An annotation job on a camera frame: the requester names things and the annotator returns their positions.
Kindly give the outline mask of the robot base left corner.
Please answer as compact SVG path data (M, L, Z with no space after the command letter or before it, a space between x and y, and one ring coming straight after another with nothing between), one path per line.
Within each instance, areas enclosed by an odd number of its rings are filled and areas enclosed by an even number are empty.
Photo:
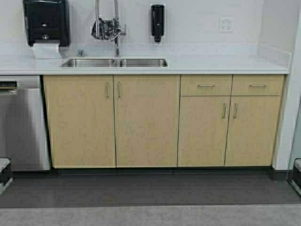
M11 160L9 158L0 159L0 194L9 187L13 181L13 172L11 168Z

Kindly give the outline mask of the robot base right corner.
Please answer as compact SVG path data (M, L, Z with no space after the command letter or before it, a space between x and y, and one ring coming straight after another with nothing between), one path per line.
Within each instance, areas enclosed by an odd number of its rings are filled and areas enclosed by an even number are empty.
M301 159L294 160L293 169L289 171L288 182L295 192L301 196Z

